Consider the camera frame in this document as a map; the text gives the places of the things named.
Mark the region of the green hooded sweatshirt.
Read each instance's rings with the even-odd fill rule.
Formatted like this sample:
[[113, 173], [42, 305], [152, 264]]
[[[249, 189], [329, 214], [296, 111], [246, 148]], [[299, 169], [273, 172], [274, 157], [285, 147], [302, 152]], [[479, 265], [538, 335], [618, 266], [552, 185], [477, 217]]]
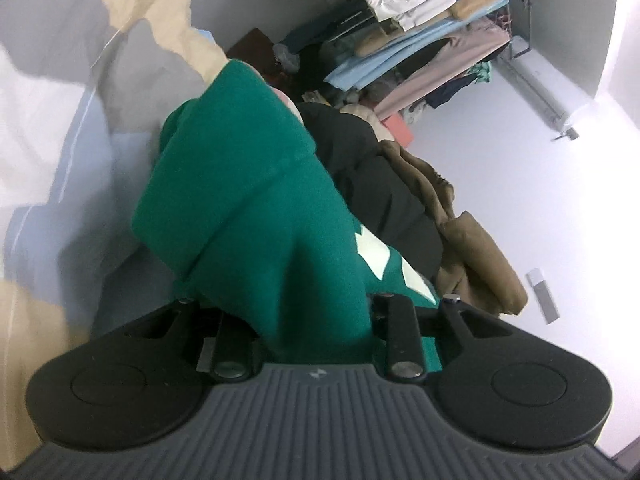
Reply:
[[167, 118], [132, 229], [181, 295], [242, 318], [286, 364], [370, 359], [373, 295], [438, 300], [348, 210], [302, 121], [240, 61]]

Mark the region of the brown garment on floor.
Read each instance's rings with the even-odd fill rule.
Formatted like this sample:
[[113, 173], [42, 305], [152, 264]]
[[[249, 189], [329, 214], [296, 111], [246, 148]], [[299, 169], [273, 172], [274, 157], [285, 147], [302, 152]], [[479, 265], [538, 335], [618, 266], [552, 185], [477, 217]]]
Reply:
[[472, 214], [454, 213], [452, 184], [394, 140], [390, 129], [372, 110], [348, 104], [341, 111], [372, 127], [393, 172], [433, 217], [444, 244], [442, 262], [434, 278], [439, 295], [457, 294], [468, 304], [495, 316], [520, 314], [528, 296], [518, 274]]

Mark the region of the black coat on floor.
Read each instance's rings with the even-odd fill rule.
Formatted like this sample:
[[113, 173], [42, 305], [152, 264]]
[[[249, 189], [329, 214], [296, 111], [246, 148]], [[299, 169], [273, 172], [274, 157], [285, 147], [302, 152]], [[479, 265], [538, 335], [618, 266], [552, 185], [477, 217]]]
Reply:
[[435, 221], [383, 156], [372, 126], [323, 104], [300, 103], [298, 110], [350, 212], [433, 281], [444, 252]]

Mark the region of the grey small floor box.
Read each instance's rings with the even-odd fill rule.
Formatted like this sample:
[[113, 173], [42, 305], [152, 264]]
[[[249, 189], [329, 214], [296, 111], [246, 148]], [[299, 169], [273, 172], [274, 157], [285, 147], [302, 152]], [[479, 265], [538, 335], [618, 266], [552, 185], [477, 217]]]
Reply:
[[552, 324], [557, 321], [560, 318], [560, 312], [542, 271], [538, 268], [530, 270], [526, 274], [526, 278], [529, 286], [533, 289], [544, 322]]

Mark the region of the light blue hanging garment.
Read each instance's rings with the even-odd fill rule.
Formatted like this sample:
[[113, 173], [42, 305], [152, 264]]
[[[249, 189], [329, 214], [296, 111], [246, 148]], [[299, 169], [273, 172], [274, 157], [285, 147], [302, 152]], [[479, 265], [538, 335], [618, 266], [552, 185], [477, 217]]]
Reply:
[[[342, 64], [327, 74], [323, 81], [331, 87], [345, 92], [361, 90], [431, 44], [436, 44], [439, 40], [444, 40], [446, 44], [446, 37], [456, 30], [462, 29], [462, 27], [480, 18], [488, 18], [490, 20], [491, 14], [507, 11], [509, 8], [509, 1], [501, 0], [492, 6], [488, 6], [488, 8], [478, 11], [477, 14], [464, 21], [445, 18], [431, 26], [410, 30], [405, 36], [392, 41], [384, 48], [363, 58], [358, 58], [356, 55], [346, 58]], [[414, 70], [404, 70], [402, 73], [407, 79], [412, 72]]]

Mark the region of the taupe hanging garment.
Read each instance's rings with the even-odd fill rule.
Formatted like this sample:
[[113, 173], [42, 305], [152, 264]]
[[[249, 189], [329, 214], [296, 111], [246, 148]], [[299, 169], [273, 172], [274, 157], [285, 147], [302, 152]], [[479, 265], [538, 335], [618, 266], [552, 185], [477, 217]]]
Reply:
[[509, 33], [480, 18], [446, 37], [447, 43], [424, 66], [412, 72], [373, 109], [386, 119], [420, 100], [509, 43]]

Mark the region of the patchwork pastel bed quilt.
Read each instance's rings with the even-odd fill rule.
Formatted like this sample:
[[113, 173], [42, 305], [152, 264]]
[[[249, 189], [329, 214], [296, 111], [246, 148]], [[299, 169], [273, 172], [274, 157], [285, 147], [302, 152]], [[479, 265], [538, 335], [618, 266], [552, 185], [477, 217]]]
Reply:
[[29, 379], [87, 341], [138, 249], [160, 129], [226, 65], [191, 0], [1, 0], [1, 465], [40, 440]]

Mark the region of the white floor rail base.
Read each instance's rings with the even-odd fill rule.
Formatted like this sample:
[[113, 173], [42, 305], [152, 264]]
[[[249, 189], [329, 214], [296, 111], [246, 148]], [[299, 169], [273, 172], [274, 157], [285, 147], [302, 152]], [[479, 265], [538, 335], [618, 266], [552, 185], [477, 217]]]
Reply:
[[512, 37], [498, 57], [498, 71], [555, 132], [554, 140], [578, 139], [575, 119], [590, 97], [523, 37]]

